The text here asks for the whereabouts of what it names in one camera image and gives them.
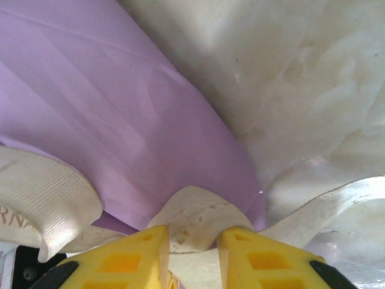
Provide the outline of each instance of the fabric strap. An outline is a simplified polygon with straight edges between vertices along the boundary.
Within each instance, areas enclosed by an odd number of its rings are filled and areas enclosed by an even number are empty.
[[[362,202],[385,198],[385,176],[324,193],[260,234],[304,247],[328,222]],[[0,147],[0,238],[39,247],[39,261],[122,238],[91,224],[102,213],[92,185],[75,169],[18,149]],[[186,289],[222,288],[216,237],[233,226],[253,230],[245,215],[197,187],[178,191],[149,226],[170,228],[169,269]]]

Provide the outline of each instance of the lavender cloth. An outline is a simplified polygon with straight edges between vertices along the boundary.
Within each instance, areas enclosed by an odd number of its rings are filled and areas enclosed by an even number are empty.
[[[247,155],[115,0],[0,2],[0,141],[82,172],[105,228],[144,229],[187,185],[265,223]]]

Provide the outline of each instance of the white plastic sheet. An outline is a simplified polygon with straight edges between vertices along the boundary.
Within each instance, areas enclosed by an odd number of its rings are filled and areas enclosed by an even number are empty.
[[[248,149],[274,223],[385,174],[385,2],[120,0]],[[385,288],[385,202],[309,245],[359,288]]]

